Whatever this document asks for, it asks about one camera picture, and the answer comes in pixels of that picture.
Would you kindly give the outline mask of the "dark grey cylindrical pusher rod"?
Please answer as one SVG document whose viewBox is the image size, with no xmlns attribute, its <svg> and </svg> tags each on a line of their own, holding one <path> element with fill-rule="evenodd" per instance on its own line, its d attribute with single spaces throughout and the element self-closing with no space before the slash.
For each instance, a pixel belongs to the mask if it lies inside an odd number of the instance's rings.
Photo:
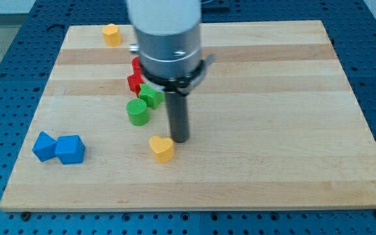
<svg viewBox="0 0 376 235">
<path fill-rule="evenodd" d="M 177 93 L 165 93 L 166 110 L 173 141 L 184 143 L 189 139 L 187 99 Z"/>
</svg>

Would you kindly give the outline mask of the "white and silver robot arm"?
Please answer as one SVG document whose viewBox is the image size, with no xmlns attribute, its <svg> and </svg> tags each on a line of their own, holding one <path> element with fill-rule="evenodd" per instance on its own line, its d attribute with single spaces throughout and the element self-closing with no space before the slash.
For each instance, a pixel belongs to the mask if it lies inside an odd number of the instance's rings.
<svg viewBox="0 0 376 235">
<path fill-rule="evenodd" d="M 199 0 L 127 0 L 142 75 L 165 94 L 173 141 L 189 139 L 188 94 L 202 81 L 206 63 L 200 41 Z"/>
</svg>

